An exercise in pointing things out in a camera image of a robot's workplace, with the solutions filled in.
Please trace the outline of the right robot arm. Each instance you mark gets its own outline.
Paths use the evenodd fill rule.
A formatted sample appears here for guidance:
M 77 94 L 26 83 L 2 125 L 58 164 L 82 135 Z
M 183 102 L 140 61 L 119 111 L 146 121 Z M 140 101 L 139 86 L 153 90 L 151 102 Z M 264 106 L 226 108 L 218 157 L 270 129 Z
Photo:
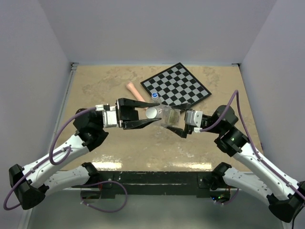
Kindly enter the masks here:
M 232 107 L 221 105 L 212 116 L 191 109 L 190 104 L 176 108 L 185 112 L 185 127 L 170 127 L 172 132 L 181 138 L 204 129 L 217 134 L 214 141 L 217 147 L 254 175 L 249 177 L 231 165 L 221 163 L 212 172 L 211 189 L 226 184 L 239 188 L 264 202 L 279 220 L 290 223 L 295 219 L 305 204 L 305 183 L 288 176 L 252 146 L 250 138 L 235 127 L 238 117 Z

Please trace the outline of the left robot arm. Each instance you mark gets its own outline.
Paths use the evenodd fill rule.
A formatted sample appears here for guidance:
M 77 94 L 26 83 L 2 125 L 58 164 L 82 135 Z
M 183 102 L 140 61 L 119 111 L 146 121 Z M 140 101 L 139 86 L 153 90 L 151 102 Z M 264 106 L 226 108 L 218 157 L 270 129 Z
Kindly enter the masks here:
M 11 190 L 8 196 L 15 194 L 19 206 L 28 210 L 59 190 L 73 186 L 96 186 L 101 177 L 92 163 L 83 163 L 69 171 L 61 169 L 98 148 L 108 136 L 106 128 L 142 129 L 158 121 L 158 118 L 141 120 L 137 111 L 139 108 L 157 106 L 158 103 L 119 98 L 115 106 L 99 104 L 88 109 L 79 109 L 57 132 L 47 155 L 25 166 L 15 164 L 9 169 Z M 68 123 L 73 123 L 76 132 L 61 146 L 55 147 Z

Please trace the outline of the clear plastic bottle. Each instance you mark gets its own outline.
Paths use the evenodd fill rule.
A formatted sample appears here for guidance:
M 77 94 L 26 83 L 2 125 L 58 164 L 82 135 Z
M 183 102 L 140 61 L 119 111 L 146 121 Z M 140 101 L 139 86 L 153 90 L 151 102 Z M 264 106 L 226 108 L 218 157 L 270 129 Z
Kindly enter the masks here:
M 157 109 L 157 118 L 161 118 L 161 120 L 157 121 L 157 125 L 159 126 L 177 126 L 179 124 L 181 112 L 178 109 L 173 109 L 167 105 L 160 105 L 156 107 Z
M 161 98 L 159 97 L 158 99 L 150 99 L 150 102 L 151 103 L 158 103 L 158 104 L 161 104 L 162 103 L 162 101 L 161 101 Z

